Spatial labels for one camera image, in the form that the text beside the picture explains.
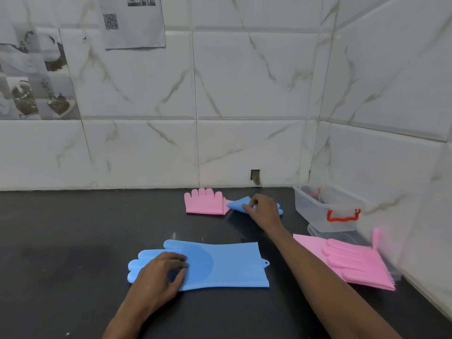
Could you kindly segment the person's left forearm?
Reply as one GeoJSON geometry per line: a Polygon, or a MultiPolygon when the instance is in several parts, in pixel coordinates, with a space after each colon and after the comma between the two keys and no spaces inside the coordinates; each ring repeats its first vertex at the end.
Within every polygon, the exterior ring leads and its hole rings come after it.
{"type": "Polygon", "coordinates": [[[158,303],[124,300],[110,320],[101,339],[137,339],[147,318],[158,309],[158,303]]]}

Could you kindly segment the small pink silicone glove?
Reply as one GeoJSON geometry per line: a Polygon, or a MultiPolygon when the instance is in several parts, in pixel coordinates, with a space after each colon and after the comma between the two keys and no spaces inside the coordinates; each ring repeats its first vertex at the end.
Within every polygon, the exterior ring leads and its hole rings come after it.
{"type": "Polygon", "coordinates": [[[222,192],[214,192],[211,188],[193,189],[184,193],[186,213],[201,215],[225,215],[230,209],[231,200],[223,197],[222,192]]]}

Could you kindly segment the blue silicone glove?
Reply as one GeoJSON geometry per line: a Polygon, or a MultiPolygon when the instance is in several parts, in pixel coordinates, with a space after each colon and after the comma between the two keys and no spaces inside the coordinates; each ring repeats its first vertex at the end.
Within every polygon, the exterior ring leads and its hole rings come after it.
{"type": "Polygon", "coordinates": [[[246,210],[242,207],[243,204],[249,204],[251,202],[250,197],[244,197],[242,199],[238,199],[236,201],[230,201],[228,199],[223,199],[225,209],[230,209],[238,212],[242,212],[246,214],[246,210]]]}
{"type": "Polygon", "coordinates": [[[187,257],[189,265],[180,291],[206,288],[269,288],[265,268],[269,262],[260,255],[257,242],[211,245],[168,239],[162,250],[143,250],[129,262],[127,281],[135,282],[140,270],[164,252],[187,257]]]}

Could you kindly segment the pink silicone glove with bristles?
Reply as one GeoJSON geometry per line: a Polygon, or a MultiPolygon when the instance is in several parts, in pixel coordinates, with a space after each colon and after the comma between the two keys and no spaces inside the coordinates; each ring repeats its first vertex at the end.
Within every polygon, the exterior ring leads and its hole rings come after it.
{"type": "Polygon", "coordinates": [[[336,239],[294,234],[293,238],[347,283],[395,291],[395,281],[378,252],[380,230],[372,232],[371,246],[336,239]]]}

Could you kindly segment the person's left hand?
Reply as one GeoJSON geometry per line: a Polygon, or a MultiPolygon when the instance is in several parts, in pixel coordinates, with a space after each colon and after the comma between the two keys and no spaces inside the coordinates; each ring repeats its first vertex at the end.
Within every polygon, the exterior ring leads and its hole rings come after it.
{"type": "Polygon", "coordinates": [[[128,296],[130,300],[158,303],[158,309],[172,300],[178,290],[170,287],[170,271],[177,268],[188,268],[187,257],[176,252],[163,252],[143,267],[128,296]]]}

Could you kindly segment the decorative picture tile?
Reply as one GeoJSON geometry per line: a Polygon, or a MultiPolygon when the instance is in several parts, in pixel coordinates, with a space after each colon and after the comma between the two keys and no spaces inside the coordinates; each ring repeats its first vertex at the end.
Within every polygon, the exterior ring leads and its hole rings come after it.
{"type": "Polygon", "coordinates": [[[57,28],[13,26],[15,43],[0,43],[0,120],[80,120],[57,28]]]}

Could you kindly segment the clear plastic lid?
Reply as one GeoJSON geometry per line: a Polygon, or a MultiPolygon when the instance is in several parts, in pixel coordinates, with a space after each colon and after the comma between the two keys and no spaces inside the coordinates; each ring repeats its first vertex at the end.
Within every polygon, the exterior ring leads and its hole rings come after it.
{"type": "MultiPolygon", "coordinates": [[[[319,237],[322,239],[336,239],[338,241],[352,245],[371,246],[371,242],[364,239],[356,230],[345,232],[320,232],[316,230],[312,224],[308,224],[307,231],[313,237],[319,237]]],[[[394,265],[392,265],[391,262],[387,260],[382,254],[380,255],[393,280],[395,282],[400,281],[402,278],[401,272],[394,265]]]]}

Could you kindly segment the person's right hand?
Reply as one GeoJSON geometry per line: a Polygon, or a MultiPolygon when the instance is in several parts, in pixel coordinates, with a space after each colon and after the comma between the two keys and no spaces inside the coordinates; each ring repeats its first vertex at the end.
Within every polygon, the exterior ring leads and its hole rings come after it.
{"type": "Polygon", "coordinates": [[[283,229],[278,206],[272,198],[258,193],[250,203],[256,204],[256,211],[247,214],[266,234],[272,236],[283,229]]]}

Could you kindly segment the printed paper sheet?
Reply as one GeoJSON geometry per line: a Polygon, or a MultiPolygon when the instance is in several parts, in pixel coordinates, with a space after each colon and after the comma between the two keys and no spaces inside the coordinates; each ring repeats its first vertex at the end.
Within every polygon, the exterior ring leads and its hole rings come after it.
{"type": "Polygon", "coordinates": [[[161,0],[97,0],[106,50],[165,48],[161,0]]]}

